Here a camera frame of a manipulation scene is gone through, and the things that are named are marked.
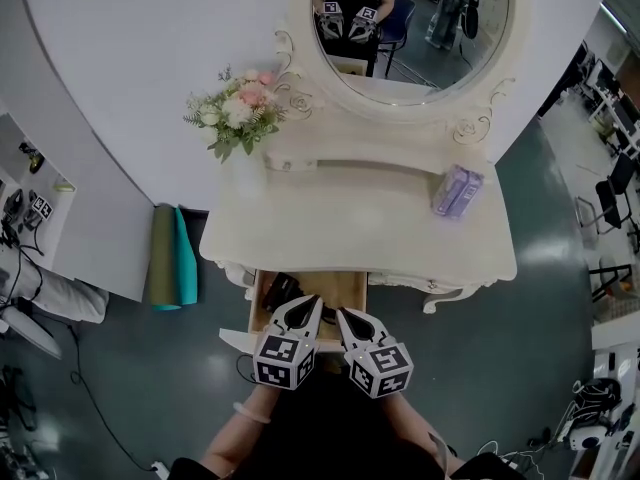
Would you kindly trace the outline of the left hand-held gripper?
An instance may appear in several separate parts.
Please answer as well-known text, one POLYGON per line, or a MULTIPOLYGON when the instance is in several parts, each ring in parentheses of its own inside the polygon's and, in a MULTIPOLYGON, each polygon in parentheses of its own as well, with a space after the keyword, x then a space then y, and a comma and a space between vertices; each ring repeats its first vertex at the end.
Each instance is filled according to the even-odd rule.
POLYGON ((309 376, 315 366, 323 308, 320 296, 303 295, 273 312, 253 353, 254 377, 259 384, 296 390, 309 376))

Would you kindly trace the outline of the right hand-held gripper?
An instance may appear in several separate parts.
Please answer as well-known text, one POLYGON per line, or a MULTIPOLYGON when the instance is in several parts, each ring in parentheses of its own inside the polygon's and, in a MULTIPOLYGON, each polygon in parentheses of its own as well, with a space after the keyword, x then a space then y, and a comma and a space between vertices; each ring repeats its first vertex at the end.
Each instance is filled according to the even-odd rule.
POLYGON ((337 320, 344 348, 349 351, 350 380, 370 398, 383 398, 405 390, 414 364, 403 343, 360 348, 362 341, 395 340, 382 321, 352 309, 339 309, 337 320))

